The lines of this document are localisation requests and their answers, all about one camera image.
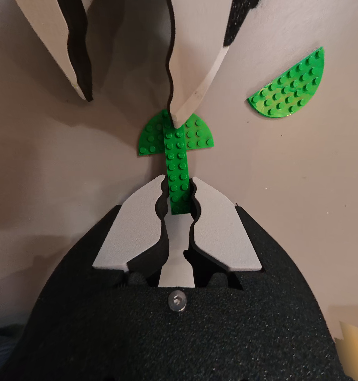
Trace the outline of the person's dark clothing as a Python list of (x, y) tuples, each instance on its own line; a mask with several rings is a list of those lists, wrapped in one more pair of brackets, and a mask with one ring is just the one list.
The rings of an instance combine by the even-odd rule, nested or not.
[(0, 327), (0, 369), (14, 350), (16, 343), (23, 333), (24, 325), (11, 324)]

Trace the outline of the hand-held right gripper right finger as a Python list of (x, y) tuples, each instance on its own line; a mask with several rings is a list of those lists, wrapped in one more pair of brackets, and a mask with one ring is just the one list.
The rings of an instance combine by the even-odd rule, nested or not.
[(191, 264), (195, 286), (207, 286), (216, 273), (220, 283), (240, 286), (235, 272), (262, 270), (236, 205), (197, 177), (190, 180), (191, 216), (189, 247), (184, 251)]

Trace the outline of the green half-round lego plate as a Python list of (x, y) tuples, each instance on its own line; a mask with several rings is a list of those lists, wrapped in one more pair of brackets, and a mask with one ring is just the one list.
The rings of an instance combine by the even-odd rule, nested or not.
[(320, 47), (247, 98), (259, 114), (281, 118), (304, 107), (317, 91), (324, 70)]
[[(170, 118), (166, 109), (152, 117), (144, 126), (138, 143), (138, 155), (164, 153), (165, 128)], [(181, 126), (186, 150), (211, 148), (214, 139), (207, 124), (196, 114), (192, 114)]]

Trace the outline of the yellow cardboard box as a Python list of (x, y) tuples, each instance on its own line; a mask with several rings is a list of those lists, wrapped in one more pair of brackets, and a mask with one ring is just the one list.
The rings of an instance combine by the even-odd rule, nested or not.
[(335, 339), (339, 360), (345, 374), (358, 381), (358, 327), (340, 322), (343, 340)]

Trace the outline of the long green lego plate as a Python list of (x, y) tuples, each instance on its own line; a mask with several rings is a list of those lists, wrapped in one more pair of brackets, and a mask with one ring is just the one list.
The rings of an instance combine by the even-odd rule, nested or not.
[(190, 182), (183, 127), (164, 121), (164, 148), (172, 215), (190, 213)]

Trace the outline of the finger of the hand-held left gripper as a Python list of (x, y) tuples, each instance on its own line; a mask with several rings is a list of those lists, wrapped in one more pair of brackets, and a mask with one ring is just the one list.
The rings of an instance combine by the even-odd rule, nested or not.
[(196, 111), (227, 51), (224, 37), (231, 0), (174, 0), (173, 50), (168, 68), (173, 91), (169, 111), (175, 128)]
[(17, 0), (16, 3), (78, 95), (85, 99), (68, 55), (69, 30), (58, 1)]

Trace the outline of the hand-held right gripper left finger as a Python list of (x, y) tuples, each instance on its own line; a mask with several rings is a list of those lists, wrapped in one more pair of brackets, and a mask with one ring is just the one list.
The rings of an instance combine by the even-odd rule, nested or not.
[(169, 256), (164, 217), (168, 212), (167, 175), (159, 175), (129, 196), (107, 234), (93, 267), (138, 272), (159, 283)]

